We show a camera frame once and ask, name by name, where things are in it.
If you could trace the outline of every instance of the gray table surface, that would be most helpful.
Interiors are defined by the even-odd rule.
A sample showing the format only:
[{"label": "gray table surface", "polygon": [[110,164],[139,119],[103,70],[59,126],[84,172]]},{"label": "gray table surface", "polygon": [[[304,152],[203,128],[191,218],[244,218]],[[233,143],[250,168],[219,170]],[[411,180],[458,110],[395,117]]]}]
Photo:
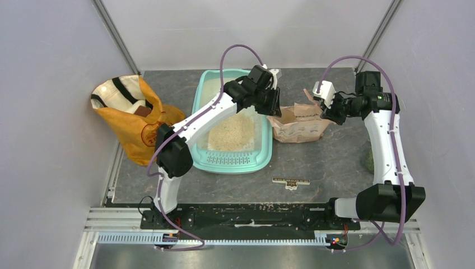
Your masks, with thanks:
[{"label": "gray table surface", "polygon": [[[282,70],[279,79],[281,105],[309,103],[303,89],[311,90],[323,68]],[[177,106],[187,116],[203,70],[147,71],[144,79],[160,99]],[[334,68],[327,79],[337,91],[353,92],[355,77],[350,68]],[[331,124],[323,138],[309,143],[273,141],[272,159],[267,167],[251,174],[213,174],[192,168],[183,178],[180,203],[253,203],[253,202],[327,202],[331,197],[354,197],[372,185],[373,175],[363,159],[370,150],[367,130],[361,119],[347,119],[343,126]],[[309,179],[289,191],[273,177]],[[143,196],[153,196],[157,178],[148,178],[146,168],[124,155],[115,190],[114,203],[137,203]]]}]

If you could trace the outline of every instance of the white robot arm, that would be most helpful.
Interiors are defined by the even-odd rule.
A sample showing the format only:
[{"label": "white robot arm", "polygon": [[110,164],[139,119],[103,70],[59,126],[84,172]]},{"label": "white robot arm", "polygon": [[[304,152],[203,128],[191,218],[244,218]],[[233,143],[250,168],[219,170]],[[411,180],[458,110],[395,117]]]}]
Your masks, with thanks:
[{"label": "white robot arm", "polygon": [[[157,146],[163,143],[173,130],[184,129],[157,157],[159,172],[164,175],[161,179],[163,183],[160,193],[157,191],[153,199],[158,210],[160,210],[159,202],[161,202],[166,214],[176,208],[176,198],[182,175],[191,168],[193,163],[189,148],[217,123],[251,105],[255,107],[259,114],[281,116],[280,90],[277,87],[279,76],[280,71],[278,69],[267,70],[265,66],[255,66],[248,76],[225,84],[224,93],[216,105],[213,104],[218,99],[219,93],[187,119],[173,125],[171,128],[164,124],[158,129]],[[210,106],[211,109],[206,114],[189,124],[190,120],[201,115]]]},{"label": "white robot arm", "polygon": [[[401,186],[398,173],[403,175],[406,190],[406,221],[425,199],[425,190],[415,187],[407,168],[399,135],[399,104],[396,99],[394,129],[390,130],[392,95],[383,93],[379,72],[366,71],[357,74],[355,97],[343,98],[333,84],[323,81],[320,91],[318,82],[313,89],[314,98],[320,100],[322,118],[343,124],[347,117],[361,117],[368,130],[374,160],[373,186],[354,198],[333,198],[334,214],[338,217],[399,222],[401,216]],[[391,132],[394,132],[399,162],[395,159]]]}]

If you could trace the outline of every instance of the white wall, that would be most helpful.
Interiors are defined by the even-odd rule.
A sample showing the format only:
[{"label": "white wall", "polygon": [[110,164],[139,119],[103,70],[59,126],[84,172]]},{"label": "white wall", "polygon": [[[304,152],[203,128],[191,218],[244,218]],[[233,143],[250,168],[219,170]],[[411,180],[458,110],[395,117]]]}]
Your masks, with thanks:
[{"label": "white wall", "polygon": [[474,10],[471,0],[404,1],[371,57],[403,101],[404,153],[426,188],[417,218],[434,268],[475,262]]},{"label": "white wall", "polygon": [[71,268],[115,138],[90,108],[129,72],[89,0],[2,1],[0,268]]},{"label": "white wall", "polygon": [[[276,67],[326,67],[362,55],[391,0],[104,0],[141,70],[218,68],[246,44]],[[226,67],[256,63],[232,52]],[[339,66],[353,67],[356,61]]]}]

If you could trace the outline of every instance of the orange cloth bag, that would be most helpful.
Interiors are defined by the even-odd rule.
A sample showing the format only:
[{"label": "orange cloth bag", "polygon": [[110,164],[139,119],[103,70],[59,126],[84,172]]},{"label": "orange cloth bag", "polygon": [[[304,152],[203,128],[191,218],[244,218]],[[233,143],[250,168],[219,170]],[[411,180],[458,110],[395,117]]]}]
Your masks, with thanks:
[{"label": "orange cloth bag", "polygon": [[185,118],[178,108],[162,104],[139,75],[107,80],[94,89],[91,104],[117,135],[127,157],[140,165],[152,158],[157,128]]}]

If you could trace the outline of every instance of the green object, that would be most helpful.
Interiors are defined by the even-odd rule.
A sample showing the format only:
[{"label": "green object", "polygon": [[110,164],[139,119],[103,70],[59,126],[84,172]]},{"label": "green object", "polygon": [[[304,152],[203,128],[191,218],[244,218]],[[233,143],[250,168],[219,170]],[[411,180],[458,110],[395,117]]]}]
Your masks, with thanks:
[{"label": "green object", "polygon": [[370,149],[364,159],[364,166],[371,174],[374,174],[374,160],[372,158],[372,150]]},{"label": "green object", "polygon": [[[235,79],[240,76],[247,76],[248,70],[243,69],[225,69],[223,76],[225,78]],[[206,70],[199,80],[198,88],[196,90],[193,113],[198,111],[204,104],[208,103],[210,92],[203,91],[203,85],[208,80],[219,79],[219,70]],[[215,96],[219,91],[217,86],[216,91],[212,92]],[[272,157],[272,127],[265,115],[258,115],[262,117],[257,130],[254,131],[254,150],[253,151],[214,151],[200,147],[203,142],[198,140],[191,147],[191,154],[193,158],[193,166],[200,170],[209,171],[219,174],[245,174],[252,173],[264,168]],[[207,141],[208,134],[205,134],[202,139]]]}]

